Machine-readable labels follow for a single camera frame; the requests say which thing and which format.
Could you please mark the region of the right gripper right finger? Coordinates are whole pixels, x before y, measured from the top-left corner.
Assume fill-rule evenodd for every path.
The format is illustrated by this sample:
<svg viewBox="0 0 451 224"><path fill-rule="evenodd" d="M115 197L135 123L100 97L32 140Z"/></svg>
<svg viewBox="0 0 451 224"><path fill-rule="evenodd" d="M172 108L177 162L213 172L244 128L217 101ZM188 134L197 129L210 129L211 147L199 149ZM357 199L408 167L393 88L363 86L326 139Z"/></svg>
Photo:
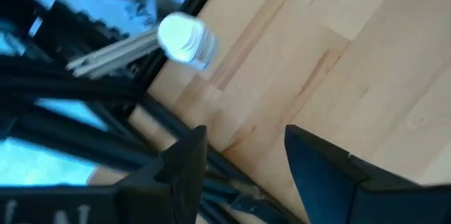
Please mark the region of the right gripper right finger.
<svg viewBox="0 0 451 224"><path fill-rule="evenodd" d="M348 223L355 192L362 183L381 190L419 186L296 125L285 126L284 144L311 223Z"/></svg>

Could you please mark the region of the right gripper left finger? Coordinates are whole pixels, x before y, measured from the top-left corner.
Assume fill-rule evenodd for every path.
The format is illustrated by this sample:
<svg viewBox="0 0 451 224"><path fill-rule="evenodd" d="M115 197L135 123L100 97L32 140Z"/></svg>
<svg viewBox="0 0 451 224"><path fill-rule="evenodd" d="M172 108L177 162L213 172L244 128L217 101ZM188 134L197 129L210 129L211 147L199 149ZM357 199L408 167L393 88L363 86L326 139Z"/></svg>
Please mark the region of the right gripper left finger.
<svg viewBox="0 0 451 224"><path fill-rule="evenodd" d="M207 148L206 126L197 126L151 164L122 179L116 194L118 222L194 223Z"/></svg>

